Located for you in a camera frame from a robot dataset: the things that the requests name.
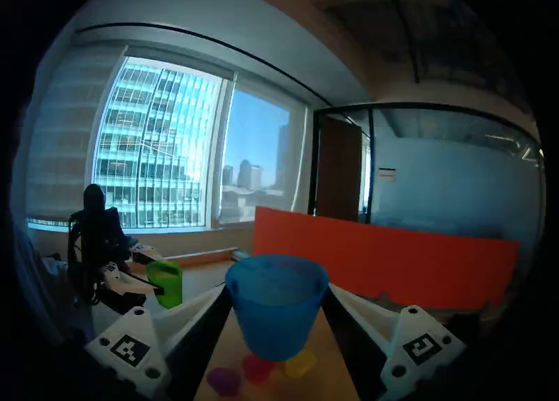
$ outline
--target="blue sky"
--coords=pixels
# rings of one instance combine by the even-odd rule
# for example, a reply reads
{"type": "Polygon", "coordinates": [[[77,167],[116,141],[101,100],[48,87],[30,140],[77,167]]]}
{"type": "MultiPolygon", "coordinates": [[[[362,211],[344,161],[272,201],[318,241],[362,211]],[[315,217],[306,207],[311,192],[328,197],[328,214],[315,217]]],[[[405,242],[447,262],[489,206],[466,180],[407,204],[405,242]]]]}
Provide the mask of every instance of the blue sky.
{"type": "Polygon", "coordinates": [[[224,165],[233,166],[234,181],[241,161],[247,159],[253,165],[262,166],[263,187],[275,183],[278,133],[288,123],[288,110],[235,90],[224,159],[224,165]]]}

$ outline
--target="plastic cup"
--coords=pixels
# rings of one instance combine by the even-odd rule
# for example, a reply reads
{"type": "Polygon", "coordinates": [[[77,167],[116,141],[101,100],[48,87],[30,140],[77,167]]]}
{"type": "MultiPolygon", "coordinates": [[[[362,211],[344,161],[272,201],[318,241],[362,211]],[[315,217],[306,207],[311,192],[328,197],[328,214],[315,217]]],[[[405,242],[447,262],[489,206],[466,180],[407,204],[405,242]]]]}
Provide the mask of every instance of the plastic cup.
{"type": "Polygon", "coordinates": [[[305,346],[328,274],[303,258],[265,255],[233,264],[225,283],[249,349],[262,359],[282,361],[305,346]]]}
{"type": "Polygon", "coordinates": [[[178,263],[155,260],[146,266],[145,272],[150,282],[164,289],[163,295],[155,295],[162,307],[171,309],[182,303],[182,269],[178,263]]]}

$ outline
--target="orange panel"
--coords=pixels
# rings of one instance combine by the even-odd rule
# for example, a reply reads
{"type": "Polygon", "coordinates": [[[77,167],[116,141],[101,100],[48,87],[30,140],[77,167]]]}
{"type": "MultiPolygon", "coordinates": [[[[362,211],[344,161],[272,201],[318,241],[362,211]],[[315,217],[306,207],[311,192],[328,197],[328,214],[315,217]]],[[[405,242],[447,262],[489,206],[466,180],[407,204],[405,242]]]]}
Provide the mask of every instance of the orange panel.
{"type": "Polygon", "coordinates": [[[498,305],[516,262],[516,241],[465,238],[357,224],[258,207],[253,254],[321,264],[332,283],[362,296],[439,309],[498,305]]]}

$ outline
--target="building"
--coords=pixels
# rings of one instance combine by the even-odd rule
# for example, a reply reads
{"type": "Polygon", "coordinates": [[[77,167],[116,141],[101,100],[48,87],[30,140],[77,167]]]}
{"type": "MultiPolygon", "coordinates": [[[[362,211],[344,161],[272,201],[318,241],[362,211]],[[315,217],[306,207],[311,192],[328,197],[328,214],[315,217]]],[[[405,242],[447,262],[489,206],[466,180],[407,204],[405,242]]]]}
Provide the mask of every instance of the building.
{"type": "Polygon", "coordinates": [[[287,159],[288,154],[288,144],[289,144],[289,125],[286,124],[279,128],[279,133],[277,135],[277,160],[275,167],[275,189],[283,190],[285,188],[285,168],[288,166],[287,159]]]}
{"type": "Polygon", "coordinates": [[[249,190],[260,190],[262,188],[262,167],[250,167],[250,183],[249,190]]]}
{"type": "Polygon", "coordinates": [[[233,185],[233,167],[224,166],[222,171],[222,184],[224,186],[233,185]]]}
{"type": "Polygon", "coordinates": [[[243,159],[239,165],[239,176],[237,177],[237,185],[246,190],[250,190],[250,176],[252,164],[243,159]]]}
{"type": "Polygon", "coordinates": [[[127,58],[103,114],[94,167],[94,182],[107,207],[119,210],[122,227],[203,224],[202,176],[221,82],[127,58]]]}

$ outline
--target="table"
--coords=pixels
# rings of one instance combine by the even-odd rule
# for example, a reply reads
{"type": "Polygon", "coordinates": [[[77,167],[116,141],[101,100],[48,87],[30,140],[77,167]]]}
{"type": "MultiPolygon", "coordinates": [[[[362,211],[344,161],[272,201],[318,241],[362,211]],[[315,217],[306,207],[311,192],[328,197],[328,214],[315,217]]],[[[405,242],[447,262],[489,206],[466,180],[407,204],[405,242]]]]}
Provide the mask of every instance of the table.
{"type": "Polygon", "coordinates": [[[267,382],[254,385],[244,379],[242,360],[250,353],[237,322],[234,310],[223,327],[212,357],[208,362],[195,400],[358,400],[356,389],[322,308],[305,345],[317,357],[316,364],[300,379],[292,379],[283,372],[278,362],[267,382]],[[242,377],[239,394],[235,398],[221,398],[208,385],[206,376],[215,367],[229,367],[242,377]]]}

